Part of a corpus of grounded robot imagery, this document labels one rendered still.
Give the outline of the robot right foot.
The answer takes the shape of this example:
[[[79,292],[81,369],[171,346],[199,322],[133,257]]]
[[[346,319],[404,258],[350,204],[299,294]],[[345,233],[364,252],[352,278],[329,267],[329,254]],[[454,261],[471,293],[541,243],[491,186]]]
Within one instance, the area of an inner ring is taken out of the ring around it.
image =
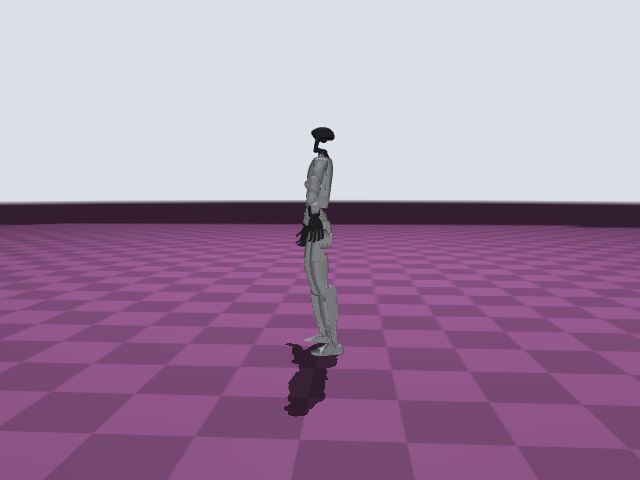
[[[324,336],[324,334],[323,334],[323,336]],[[311,338],[308,338],[308,339],[304,339],[304,341],[315,342],[315,343],[328,343],[327,337],[326,336],[325,337],[322,337],[322,336],[320,337],[319,333],[317,335],[315,335],[314,337],[311,337]],[[330,343],[330,339],[329,339],[329,343]]]

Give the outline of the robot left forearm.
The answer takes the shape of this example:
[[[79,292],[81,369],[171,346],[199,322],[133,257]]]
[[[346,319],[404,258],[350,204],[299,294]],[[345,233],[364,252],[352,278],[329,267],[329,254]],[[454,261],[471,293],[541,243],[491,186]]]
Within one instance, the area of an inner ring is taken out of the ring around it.
[[[320,181],[316,176],[312,176],[311,177],[311,186],[309,186],[307,188],[307,197],[306,197],[306,207],[308,208],[308,206],[311,207],[311,213],[312,214],[318,214],[319,213],[319,205],[317,203],[318,200],[318,196],[320,193]]]

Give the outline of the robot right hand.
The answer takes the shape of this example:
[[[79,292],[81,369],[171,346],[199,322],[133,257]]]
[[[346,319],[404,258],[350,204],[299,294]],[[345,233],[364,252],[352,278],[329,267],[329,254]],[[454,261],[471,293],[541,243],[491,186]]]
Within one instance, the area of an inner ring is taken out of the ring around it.
[[[308,224],[309,224],[309,223],[308,223]],[[305,247],[306,239],[307,239],[307,236],[308,236],[308,233],[309,233],[310,229],[308,229],[308,231],[307,231],[306,235],[304,236],[303,234],[304,234],[304,231],[305,231],[305,229],[306,229],[306,227],[307,227],[307,226],[306,226],[304,223],[303,223],[303,226],[304,226],[304,227],[302,228],[302,230],[301,230],[301,231],[296,235],[296,237],[297,237],[297,236],[299,236],[299,235],[301,234],[301,237],[300,237],[300,239],[299,239],[297,242],[295,242],[295,243],[299,243],[299,242],[302,240],[302,241],[301,241],[297,246]],[[302,245],[301,245],[301,244],[302,244]]]

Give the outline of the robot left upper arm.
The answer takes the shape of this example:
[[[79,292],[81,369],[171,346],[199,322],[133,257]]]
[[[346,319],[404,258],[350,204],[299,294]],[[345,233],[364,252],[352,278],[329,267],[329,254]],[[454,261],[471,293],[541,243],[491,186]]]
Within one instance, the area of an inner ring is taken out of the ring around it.
[[[327,170],[327,167],[328,167],[327,159],[318,158],[318,157],[314,159],[312,176],[316,176],[319,179],[320,185],[324,176],[324,172]],[[306,189],[312,184],[311,177],[307,179],[304,183]]]

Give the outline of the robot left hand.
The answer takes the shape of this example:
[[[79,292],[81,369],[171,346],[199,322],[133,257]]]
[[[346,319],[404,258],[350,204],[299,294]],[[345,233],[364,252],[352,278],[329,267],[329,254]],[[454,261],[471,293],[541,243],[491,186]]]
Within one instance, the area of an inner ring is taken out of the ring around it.
[[[308,215],[311,218],[308,221],[309,224],[307,225],[303,235],[305,236],[307,231],[308,231],[308,229],[310,229],[310,238],[309,238],[308,242],[311,242],[312,237],[313,237],[313,231],[314,231],[314,240],[313,240],[313,243],[314,243],[316,241],[317,234],[318,234],[317,241],[320,240],[320,229],[321,229],[321,239],[324,238],[323,224],[322,224],[322,221],[318,217],[318,216],[320,216],[320,208],[319,208],[319,213],[318,214],[312,214],[311,213],[311,207],[308,206]],[[317,233],[316,233],[316,231],[317,231]]]

